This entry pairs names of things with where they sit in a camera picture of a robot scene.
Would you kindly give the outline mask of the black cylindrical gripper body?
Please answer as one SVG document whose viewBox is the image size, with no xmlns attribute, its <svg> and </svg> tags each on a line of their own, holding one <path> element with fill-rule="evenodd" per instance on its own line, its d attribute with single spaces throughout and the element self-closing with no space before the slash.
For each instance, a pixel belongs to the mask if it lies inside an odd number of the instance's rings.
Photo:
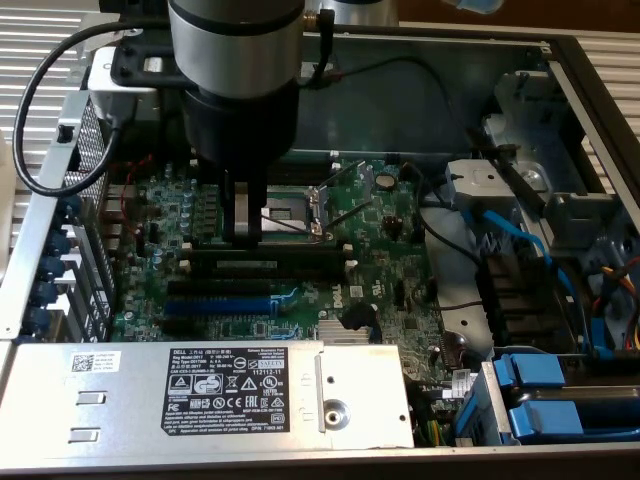
<svg viewBox="0 0 640 480">
<path fill-rule="evenodd" d="M 184 91 L 186 138 L 201 157 L 220 167 L 265 168 L 295 140 L 299 98 L 296 83 L 247 99 Z"/>
</svg>

